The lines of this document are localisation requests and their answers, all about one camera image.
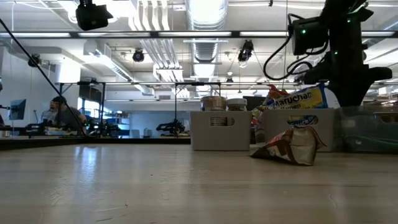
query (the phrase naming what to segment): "wire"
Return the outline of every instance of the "wire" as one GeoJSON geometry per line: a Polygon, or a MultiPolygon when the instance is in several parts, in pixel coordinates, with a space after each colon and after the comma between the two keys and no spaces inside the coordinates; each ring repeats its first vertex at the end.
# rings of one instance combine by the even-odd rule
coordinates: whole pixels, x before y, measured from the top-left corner
{"type": "MultiPolygon", "coordinates": [[[[40,66],[36,63],[36,61],[32,58],[32,56],[30,56],[30,54],[28,53],[28,51],[26,51],[26,49],[24,48],[24,46],[22,46],[22,44],[18,41],[18,39],[15,38],[14,34],[12,34],[12,32],[10,31],[10,29],[7,27],[7,25],[4,23],[4,21],[0,18],[0,24],[3,26],[3,28],[7,31],[7,33],[11,36],[11,38],[15,41],[15,43],[17,43],[17,45],[21,48],[21,50],[27,55],[27,57],[29,58],[29,60],[35,65],[35,67],[37,69],[39,69],[40,73],[43,75],[43,77],[47,80],[47,82],[50,84],[50,86],[55,90],[55,92],[62,98],[62,94],[57,90],[57,88],[54,86],[53,83],[51,83],[50,79],[45,75],[44,71],[42,70],[42,68],[40,68],[40,66]]],[[[70,109],[69,105],[67,102],[64,102],[65,106],[67,106],[69,112],[71,112],[71,114],[73,115],[73,118],[75,119],[75,121],[80,124],[79,119],[76,117],[76,115],[74,114],[74,112],[70,109]]],[[[86,136],[85,132],[83,131],[83,127],[79,126],[80,131],[82,133],[82,135],[86,136]]]]}
{"type": "Polygon", "coordinates": [[[254,54],[254,56],[256,56],[257,62],[259,63],[260,69],[262,70],[260,60],[259,60],[259,58],[257,57],[257,54],[256,54],[256,52],[255,52],[254,50],[253,50],[253,54],[254,54]]]}
{"type": "Polygon", "coordinates": [[[282,44],[282,46],[280,46],[274,53],[272,53],[272,55],[271,55],[271,56],[266,60],[266,62],[264,63],[264,66],[263,66],[263,68],[262,68],[262,72],[264,73],[264,75],[265,75],[268,79],[274,80],[274,81],[281,81],[281,80],[284,80],[285,78],[287,78],[287,77],[290,76],[290,74],[287,74],[287,75],[284,75],[283,77],[280,77],[280,78],[271,77],[271,76],[269,76],[269,75],[267,74],[267,65],[268,65],[268,63],[271,61],[271,59],[274,58],[275,55],[276,55],[277,53],[279,53],[280,50],[282,50],[282,49],[287,45],[287,43],[289,43],[289,41],[290,41],[291,38],[292,38],[292,35],[289,34],[289,36],[287,37],[286,41],[282,44]]]}
{"type": "Polygon", "coordinates": [[[322,49],[316,51],[316,52],[306,52],[307,55],[318,55],[318,54],[322,54],[325,52],[325,50],[328,48],[329,46],[329,40],[326,41],[326,44],[322,47],[322,49]]]}
{"type": "MultiPolygon", "coordinates": [[[[291,14],[291,13],[289,13],[289,14],[287,14],[287,20],[288,20],[290,26],[292,25],[292,18],[291,18],[291,17],[294,17],[294,18],[297,18],[297,19],[304,19],[304,18],[301,17],[301,16],[298,16],[298,15],[296,15],[296,14],[291,14]]],[[[293,36],[293,33],[291,33],[291,31],[289,31],[289,36],[288,36],[288,38],[286,39],[286,41],[282,44],[282,46],[280,46],[280,47],[279,47],[279,48],[266,60],[264,66],[263,66],[263,68],[262,68],[262,71],[263,71],[265,77],[267,77],[268,79],[274,80],[274,81],[281,81],[281,80],[285,80],[287,77],[289,77],[289,76],[291,76],[291,75],[300,75],[300,74],[302,74],[302,73],[305,73],[305,72],[311,70],[311,69],[313,68],[312,64],[311,64],[310,62],[302,62],[302,60],[308,58],[310,55],[322,54],[322,53],[328,48],[328,45],[329,45],[329,41],[327,41],[326,44],[322,47],[322,49],[317,50],[316,52],[313,52],[313,49],[311,50],[311,52],[306,52],[306,53],[305,53],[305,54],[306,54],[305,57],[300,58],[300,59],[294,61],[293,63],[291,63],[291,64],[287,67],[287,69],[286,69],[287,74],[284,75],[283,77],[274,78],[274,77],[269,76],[268,73],[267,73],[267,65],[268,65],[268,63],[271,61],[272,58],[275,57],[275,55],[276,55],[277,53],[279,53],[279,52],[287,45],[287,43],[289,43],[289,41],[291,40],[292,36],[293,36]],[[294,72],[294,71],[295,71],[296,69],[298,69],[301,65],[306,65],[306,66],[308,67],[308,69],[307,69],[307,70],[304,70],[304,71],[301,71],[301,72],[294,72]]]]}

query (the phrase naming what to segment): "man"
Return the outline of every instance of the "man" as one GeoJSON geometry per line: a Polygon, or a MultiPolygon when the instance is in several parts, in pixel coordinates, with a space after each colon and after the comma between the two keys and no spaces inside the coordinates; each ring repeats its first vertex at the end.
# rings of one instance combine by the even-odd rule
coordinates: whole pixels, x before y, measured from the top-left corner
{"type": "Polygon", "coordinates": [[[58,108],[55,106],[53,101],[50,101],[50,109],[47,111],[43,111],[42,113],[42,123],[49,123],[55,124],[56,117],[57,117],[58,108]]]}
{"type": "Polygon", "coordinates": [[[64,97],[57,96],[52,99],[52,102],[54,103],[54,107],[59,108],[59,111],[55,117],[55,123],[61,126],[66,126],[72,131],[77,131],[78,134],[81,134],[81,127],[87,120],[86,116],[81,114],[80,111],[73,107],[70,107],[71,111],[73,112],[71,113],[65,104],[67,100],[64,97]],[[78,123],[76,122],[73,114],[78,118],[78,123]]]}

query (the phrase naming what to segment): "snack bag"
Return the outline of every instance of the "snack bag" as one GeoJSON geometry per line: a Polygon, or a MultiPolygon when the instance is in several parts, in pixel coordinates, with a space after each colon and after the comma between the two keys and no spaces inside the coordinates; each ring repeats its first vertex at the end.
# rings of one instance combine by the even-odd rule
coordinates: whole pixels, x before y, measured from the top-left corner
{"type": "Polygon", "coordinates": [[[253,119],[252,119],[252,124],[254,125],[258,125],[261,121],[261,114],[262,112],[266,109],[265,105],[270,102],[273,99],[279,99],[283,96],[288,96],[289,94],[286,91],[281,91],[278,90],[274,85],[268,85],[269,87],[271,87],[271,89],[269,90],[266,100],[264,100],[264,102],[262,103],[262,105],[258,106],[257,108],[253,109],[252,115],[253,115],[253,119]]]}
{"type": "Polygon", "coordinates": [[[266,109],[311,109],[328,108],[323,84],[304,88],[266,103],[266,109]]]}
{"type": "Polygon", "coordinates": [[[251,157],[285,161],[300,166],[312,166],[317,150],[325,147],[310,126],[289,128],[259,148],[251,157]]]}

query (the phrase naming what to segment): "fluorescent light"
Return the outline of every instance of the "fluorescent light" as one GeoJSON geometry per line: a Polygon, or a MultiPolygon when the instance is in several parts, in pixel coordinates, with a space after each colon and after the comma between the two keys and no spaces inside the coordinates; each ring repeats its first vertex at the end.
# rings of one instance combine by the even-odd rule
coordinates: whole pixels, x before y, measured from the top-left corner
{"type": "Polygon", "coordinates": [[[394,35],[394,31],[363,31],[362,36],[366,37],[390,37],[394,35]]]}
{"type": "Polygon", "coordinates": [[[142,82],[142,83],[139,83],[140,85],[175,85],[175,83],[170,83],[170,82],[165,82],[165,83],[162,83],[162,82],[155,82],[155,83],[146,83],[146,82],[142,82]]]}
{"type": "Polygon", "coordinates": [[[280,36],[287,36],[288,33],[286,31],[267,31],[267,32],[256,32],[256,31],[250,31],[250,32],[240,32],[239,34],[241,37],[280,37],[280,36]]]}
{"type": "Polygon", "coordinates": [[[187,31],[187,32],[159,32],[159,36],[161,37],[203,37],[203,36],[212,36],[212,37],[229,37],[231,32],[224,31],[187,31]]]}
{"type": "MultiPolygon", "coordinates": [[[[20,32],[13,32],[15,37],[25,37],[25,38],[38,38],[38,37],[70,37],[69,33],[66,32],[59,32],[59,33],[38,33],[38,32],[27,32],[27,33],[20,33],[20,32]]],[[[0,37],[7,38],[11,37],[8,33],[0,33],[0,37]]]]}
{"type": "Polygon", "coordinates": [[[129,82],[109,82],[107,85],[131,85],[129,82]]]}
{"type": "Polygon", "coordinates": [[[153,102],[153,101],[157,101],[157,100],[131,100],[133,102],[138,101],[138,102],[153,102]]]}
{"type": "Polygon", "coordinates": [[[150,37],[148,32],[79,32],[80,37],[150,37]]]}
{"type": "Polygon", "coordinates": [[[258,83],[254,83],[254,82],[244,82],[244,83],[228,83],[228,82],[224,82],[221,83],[222,85],[257,85],[258,83]]]}
{"type": "Polygon", "coordinates": [[[105,100],[105,101],[107,101],[107,102],[127,102],[130,100],[105,100]]]}
{"type": "Polygon", "coordinates": [[[183,40],[184,43],[209,43],[209,44],[227,44],[228,40],[183,40]]]}
{"type": "Polygon", "coordinates": [[[387,94],[387,87],[382,87],[379,89],[379,95],[385,95],[387,94]]]}

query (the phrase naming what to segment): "ventilation pipe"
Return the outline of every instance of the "ventilation pipe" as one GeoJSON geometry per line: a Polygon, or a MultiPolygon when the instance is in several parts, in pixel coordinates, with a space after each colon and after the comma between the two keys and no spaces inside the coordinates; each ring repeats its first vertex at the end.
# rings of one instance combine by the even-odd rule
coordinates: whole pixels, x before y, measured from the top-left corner
{"type": "MultiPolygon", "coordinates": [[[[185,0],[185,5],[190,30],[224,29],[228,0],[185,0]]],[[[218,44],[193,43],[192,53],[194,62],[214,62],[218,53],[218,44]]],[[[210,77],[214,74],[215,65],[193,65],[193,71],[198,77],[210,77]]]]}

